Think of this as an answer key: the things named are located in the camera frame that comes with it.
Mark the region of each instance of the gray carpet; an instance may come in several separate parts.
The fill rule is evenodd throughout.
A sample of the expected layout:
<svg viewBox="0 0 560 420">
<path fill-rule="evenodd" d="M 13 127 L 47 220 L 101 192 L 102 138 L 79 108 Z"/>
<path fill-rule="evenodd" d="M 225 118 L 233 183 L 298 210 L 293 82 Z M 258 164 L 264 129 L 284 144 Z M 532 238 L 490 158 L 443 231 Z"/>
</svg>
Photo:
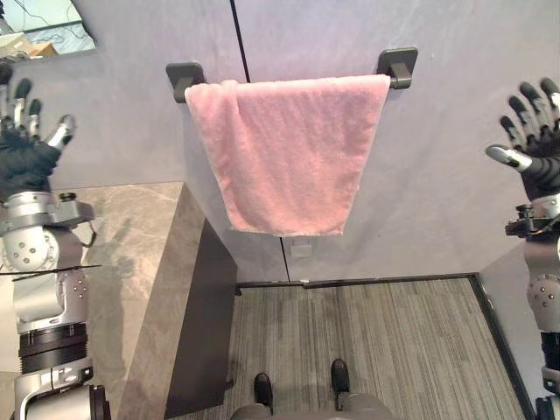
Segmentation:
<svg viewBox="0 0 560 420">
<path fill-rule="evenodd" d="M 177 419 L 229 419 L 252 403 L 260 371 L 277 413 L 330 409 L 337 357 L 352 391 L 378 396 L 402 419 L 523 419 L 467 279 L 244 289 L 230 346 L 234 387 L 222 406 Z"/>
</svg>

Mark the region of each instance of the robot finger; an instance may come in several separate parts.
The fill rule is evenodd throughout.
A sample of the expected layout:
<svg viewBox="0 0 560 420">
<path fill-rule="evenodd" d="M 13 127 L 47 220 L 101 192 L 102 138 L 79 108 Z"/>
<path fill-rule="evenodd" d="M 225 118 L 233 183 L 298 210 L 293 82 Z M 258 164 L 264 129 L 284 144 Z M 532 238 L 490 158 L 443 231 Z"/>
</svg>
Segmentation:
<svg viewBox="0 0 560 420">
<path fill-rule="evenodd" d="M 514 149 L 517 151 L 524 151 L 527 148 L 527 141 L 521 135 L 515 124 L 509 119 L 508 116 L 500 118 L 500 125 L 504 128 L 509 136 L 509 141 Z"/>
<path fill-rule="evenodd" d="M 39 140 L 39 114 L 41 112 L 42 103 L 39 99 L 31 101 L 29 106 L 29 115 L 27 117 L 27 127 L 29 128 L 29 135 L 31 140 L 37 142 Z"/>
<path fill-rule="evenodd" d="M 519 121 L 521 122 L 521 127 L 523 128 L 523 133 L 525 133 L 525 137 L 527 138 L 527 143 L 530 145 L 532 142 L 536 141 L 536 133 L 537 130 L 535 129 L 535 124 L 533 122 L 533 117 L 523 105 L 521 99 L 517 96 L 510 96 L 509 100 L 507 101 L 509 106 L 515 111 Z"/>
<path fill-rule="evenodd" d="M 31 90 L 32 81 L 29 79 L 22 79 L 16 88 L 14 97 L 14 124 L 18 130 L 23 127 L 25 102 L 27 101 L 27 95 Z"/>
<path fill-rule="evenodd" d="M 555 129 L 558 130 L 560 125 L 560 110 L 558 110 L 560 108 L 560 89 L 548 77 L 541 80 L 541 89 L 549 98 L 552 119 L 554 120 Z"/>
<path fill-rule="evenodd" d="M 533 163 L 533 158 L 518 150 L 508 149 L 501 144 L 493 144 L 486 148 L 486 154 L 501 164 L 511 166 L 518 172 L 526 171 Z"/>
<path fill-rule="evenodd" d="M 44 142 L 55 149 L 62 151 L 76 131 L 76 121 L 72 115 L 66 114 L 59 119 L 57 128 L 47 137 Z"/>
<path fill-rule="evenodd" d="M 12 71 L 9 64 L 0 64 L 0 121 L 10 117 L 10 79 Z"/>
<path fill-rule="evenodd" d="M 528 103 L 531 104 L 531 107 L 533 107 L 533 110 L 535 111 L 536 123 L 539 126 L 541 134 L 550 130 L 552 124 L 547 111 L 546 101 L 539 95 L 536 89 L 526 81 L 519 85 L 519 91 L 523 96 L 527 98 Z"/>
</svg>

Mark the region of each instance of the pink towel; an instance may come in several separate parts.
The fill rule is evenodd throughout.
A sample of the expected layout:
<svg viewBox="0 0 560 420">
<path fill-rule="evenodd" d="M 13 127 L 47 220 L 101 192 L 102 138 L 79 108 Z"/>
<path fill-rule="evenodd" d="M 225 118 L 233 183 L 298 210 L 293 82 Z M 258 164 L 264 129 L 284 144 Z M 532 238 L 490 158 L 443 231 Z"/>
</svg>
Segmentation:
<svg viewBox="0 0 560 420">
<path fill-rule="evenodd" d="M 342 235 L 389 82 L 370 75 L 189 87 L 234 229 Z"/>
</svg>

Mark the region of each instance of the black shoe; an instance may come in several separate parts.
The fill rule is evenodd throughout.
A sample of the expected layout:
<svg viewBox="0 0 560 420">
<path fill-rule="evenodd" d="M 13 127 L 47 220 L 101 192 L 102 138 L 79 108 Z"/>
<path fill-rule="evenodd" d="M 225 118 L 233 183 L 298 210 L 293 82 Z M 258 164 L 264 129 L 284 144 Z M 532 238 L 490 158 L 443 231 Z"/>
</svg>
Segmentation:
<svg viewBox="0 0 560 420">
<path fill-rule="evenodd" d="M 259 404 L 266 405 L 270 409 L 270 414 L 274 414 L 272 408 L 272 385 L 270 378 L 264 372 L 255 376 L 255 401 Z"/>
<path fill-rule="evenodd" d="M 350 392 L 350 375 L 348 374 L 347 364 L 342 359 L 335 360 L 331 365 L 331 384 L 336 402 L 336 410 L 341 410 L 339 395 L 342 392 Z"/>
</svg>

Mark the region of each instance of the towel bar bracket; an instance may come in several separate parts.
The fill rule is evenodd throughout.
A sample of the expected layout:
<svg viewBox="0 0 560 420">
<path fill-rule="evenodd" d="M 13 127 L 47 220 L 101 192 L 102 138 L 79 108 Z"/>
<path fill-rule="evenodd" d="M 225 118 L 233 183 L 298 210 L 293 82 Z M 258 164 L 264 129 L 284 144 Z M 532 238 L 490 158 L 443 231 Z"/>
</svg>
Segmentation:
<svg viewBox="0 0 560 420">
<path fill-rule="evenodd" d="M 173 63 L 165 67 L 167 77 L 173 86 L 173 98 L 176 103 L 185 103 L 185 89 L 199 83 L 205 83 L 204 71 L 199 63 Z"/>
<path fill-rule="evenodd" d="M 414 46 L 385 50 L 379 56 L 377 74 L 391 76 L 391 88 L 407 89 L 417 63 L 418 50 Z"/>
</svg>

